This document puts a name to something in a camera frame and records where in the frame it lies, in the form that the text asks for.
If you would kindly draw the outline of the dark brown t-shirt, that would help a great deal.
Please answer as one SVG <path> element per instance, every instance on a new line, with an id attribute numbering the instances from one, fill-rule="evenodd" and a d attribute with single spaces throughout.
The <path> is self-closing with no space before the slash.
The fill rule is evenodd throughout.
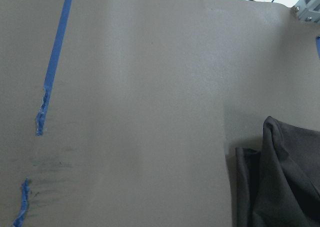
<path id="1" fill-rule="evenodd" d="M 236 224 L 320 224 L 320 133 L 267 117 L 260 150 L 238 147 Z"/>

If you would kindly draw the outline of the brown paper table cover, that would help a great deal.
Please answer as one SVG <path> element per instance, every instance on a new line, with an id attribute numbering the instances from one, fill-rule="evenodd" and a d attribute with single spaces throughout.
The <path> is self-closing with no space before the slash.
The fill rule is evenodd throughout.
<path id="1" fill-rule="evenodd" d="M 245 0 L 72 0 L 43 135 L 36 115 L 64 0 L 0 0 L 0 224 L 234 227 L 237 148 L 267 117 L 311 129 L 317 23 Z"/>

